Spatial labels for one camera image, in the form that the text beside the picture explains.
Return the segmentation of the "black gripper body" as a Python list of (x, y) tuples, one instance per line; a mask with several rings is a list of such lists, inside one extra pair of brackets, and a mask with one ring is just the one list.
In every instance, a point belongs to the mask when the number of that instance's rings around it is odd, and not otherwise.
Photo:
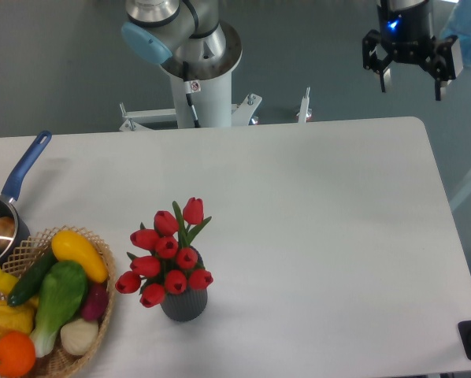
[(387, 53), (378, 61), (385, 70), (391, 62), (418, 65), (433, 70), (436, 63), (430, 1), (378, 1), (379, 44)]

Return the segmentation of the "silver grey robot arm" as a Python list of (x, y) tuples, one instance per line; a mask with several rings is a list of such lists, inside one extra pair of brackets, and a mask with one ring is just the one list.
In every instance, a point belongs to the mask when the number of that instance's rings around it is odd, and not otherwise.
[[(183, 81), (214, 79), (239, 64), (240, 37), (220, 19), (217, 1), (127, 1), (125, 9), (126, 44)], [(376, 11), (379, 28), (362, 40), (364, 69), (375, 72), (387, 91), (392, 62), (416, 65), (435, 80), (440, 100), (463, 69), (459, 38), (433, 35), (430, 1), (378, 1)]]

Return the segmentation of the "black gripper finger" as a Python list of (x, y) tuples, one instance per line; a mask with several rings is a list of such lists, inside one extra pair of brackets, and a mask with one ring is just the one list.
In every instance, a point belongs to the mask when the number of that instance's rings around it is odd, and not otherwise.
[(370, 30), (362, 39), (362, 66), (366, 71), (372, 71), (378, 76), (381, 91), (387, 93), (391, 88), (392, 58), (389, 55), (381, 58), (378, 55), (380, 47), (382, 47), (380, 33)]
[(427, 62), (427, 72), (435, 80), (435, 100), (441, 101), (448, 85), (456, 80), (463, 70), (461, 43), (456, 35), (445, 39), (434, 39), (432, 52)]

